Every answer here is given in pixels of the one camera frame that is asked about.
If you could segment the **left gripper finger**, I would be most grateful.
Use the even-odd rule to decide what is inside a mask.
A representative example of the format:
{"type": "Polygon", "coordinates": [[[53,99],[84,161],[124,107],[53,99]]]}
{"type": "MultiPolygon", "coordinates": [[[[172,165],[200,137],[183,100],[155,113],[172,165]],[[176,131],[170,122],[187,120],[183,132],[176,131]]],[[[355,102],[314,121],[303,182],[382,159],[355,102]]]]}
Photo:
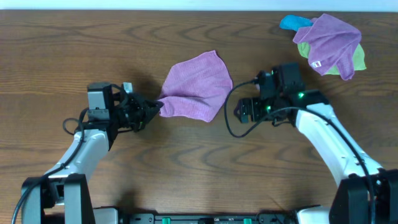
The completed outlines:
{"type": "Polygon", "coordinates": [[[147,109],[161,109],[164,105],[163,102],[157,100],[145,100],[144,104],[147,109]]]}
{"type": "Polygon", "coordinates": [[[141,129],[144,129],[146,125],[159,113],[161,107],[162,104],[153,104],[143,107],[141,129]]]}

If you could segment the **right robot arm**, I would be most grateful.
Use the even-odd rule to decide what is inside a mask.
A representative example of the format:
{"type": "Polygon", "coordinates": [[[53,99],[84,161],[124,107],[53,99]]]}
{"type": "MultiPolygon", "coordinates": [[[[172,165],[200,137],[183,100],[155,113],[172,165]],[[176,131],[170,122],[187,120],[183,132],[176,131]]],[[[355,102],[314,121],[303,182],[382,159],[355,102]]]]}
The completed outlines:
{"type": "Polygon", "coordinates": [[[361,149],[325,96],[306,89],[298,64],[261,70],[248,83],[259,87],[259,96],[238,101],[239,121],[291,124],[312,143],[337,184],[331,207],[300,209],[296,223],[397,223],[397,170],[384,169],[361,149]]]}

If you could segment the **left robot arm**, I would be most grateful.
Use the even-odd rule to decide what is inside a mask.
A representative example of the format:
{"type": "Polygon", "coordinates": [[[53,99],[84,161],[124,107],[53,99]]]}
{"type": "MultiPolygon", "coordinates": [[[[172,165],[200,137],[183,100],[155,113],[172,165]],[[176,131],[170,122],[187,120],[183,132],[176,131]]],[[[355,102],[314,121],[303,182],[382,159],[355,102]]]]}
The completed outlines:
{"type": "Polygon", "coordinates": [[[147,100],[131,83],[90,83],[88,107],[74,121],[73,142],[44,175],[28,177],[12,214],[22,223],[122,223],[115,207],[94,208],[88,181],[118,134],[139,132],[158,114],[162,102],[147,100]]]}

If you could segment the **pink microfiber cloth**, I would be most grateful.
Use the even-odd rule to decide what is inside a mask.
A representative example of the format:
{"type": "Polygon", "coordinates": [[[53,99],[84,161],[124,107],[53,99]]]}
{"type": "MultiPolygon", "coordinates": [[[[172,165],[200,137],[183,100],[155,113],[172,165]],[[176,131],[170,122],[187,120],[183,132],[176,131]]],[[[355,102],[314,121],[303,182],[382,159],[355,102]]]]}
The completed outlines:
{"type": "Polygon", "coordinates": [[[162,85],[159,101],[164,118],[183,116],[211,122],[233,87],[224,61],[208,51],[173,65],[162,85]]]}

